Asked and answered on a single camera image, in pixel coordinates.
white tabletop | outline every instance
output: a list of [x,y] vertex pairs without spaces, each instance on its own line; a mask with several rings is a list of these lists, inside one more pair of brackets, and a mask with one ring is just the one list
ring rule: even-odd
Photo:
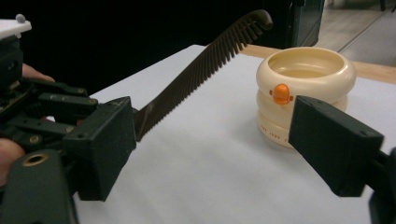
[[[140,109],[203,49],[184,49],[92,97],[104,103],[131,96]],[[76,195],[80,223],[370,223],[370,188],[339,198],[297,151],[262,135],[255,99],[261,61],[238,54],[157,124],[104,203]],[[396,85],[358,78],[348,96],[346,112],[384,134],[389,153],[396,147]]]

human hand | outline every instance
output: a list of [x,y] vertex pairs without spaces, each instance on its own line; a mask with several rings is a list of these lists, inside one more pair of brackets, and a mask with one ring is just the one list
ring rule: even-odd
[[[27,78],[35,78],[47,81],[55,81],[52,77],[43,75],[42,73],[35,70],[28,64],[22,65],[22,76]],[[25,154],[23,148],[17,143],[6,139],[0,138],[0,186],[7,183],[7,176],[11,165],[18,158]]]

beige ceramic cup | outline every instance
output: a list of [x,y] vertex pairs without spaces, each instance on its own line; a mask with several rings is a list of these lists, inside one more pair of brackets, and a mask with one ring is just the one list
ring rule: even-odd
[[351,61],[335,51],[299,47],[266,58],[256,79],[260,130],[272,141],[292,148],[289,129],[296,96],[314,97],[345,111],[356,71]]

comb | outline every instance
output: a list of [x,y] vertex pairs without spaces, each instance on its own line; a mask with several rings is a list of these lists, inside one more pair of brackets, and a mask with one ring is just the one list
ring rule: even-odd
[[210,43],[156,98],[134,114],[136,141],[150,131],[240,50],[253,43],[273,22],[258,9],[241,17]]

cup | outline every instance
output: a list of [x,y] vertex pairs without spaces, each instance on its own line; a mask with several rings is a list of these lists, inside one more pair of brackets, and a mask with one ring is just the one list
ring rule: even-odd
[[283,147],[289,144],[294,101],[304,95],[347,109],[356,70],[341,54],[316,47],[283,49],[261,62],[256,74],[260,130]]

